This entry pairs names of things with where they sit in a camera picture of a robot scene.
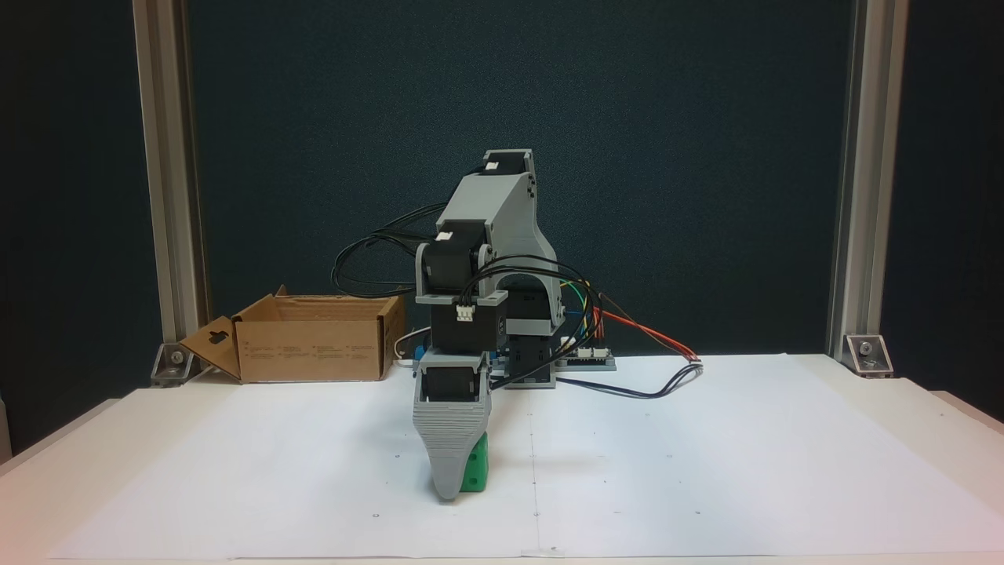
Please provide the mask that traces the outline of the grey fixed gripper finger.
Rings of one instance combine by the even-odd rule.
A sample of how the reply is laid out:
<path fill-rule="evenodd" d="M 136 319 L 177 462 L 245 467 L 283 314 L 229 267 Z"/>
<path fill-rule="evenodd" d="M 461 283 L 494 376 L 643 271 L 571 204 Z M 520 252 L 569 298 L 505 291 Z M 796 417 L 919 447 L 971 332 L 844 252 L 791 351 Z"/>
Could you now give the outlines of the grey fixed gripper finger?
<path fill-rule="evenodd" d="M 426 447 L 431 481 L 441 500 L 486 489 L 491 409 L 491 402 L 413 404 L 413 426 Z"/>

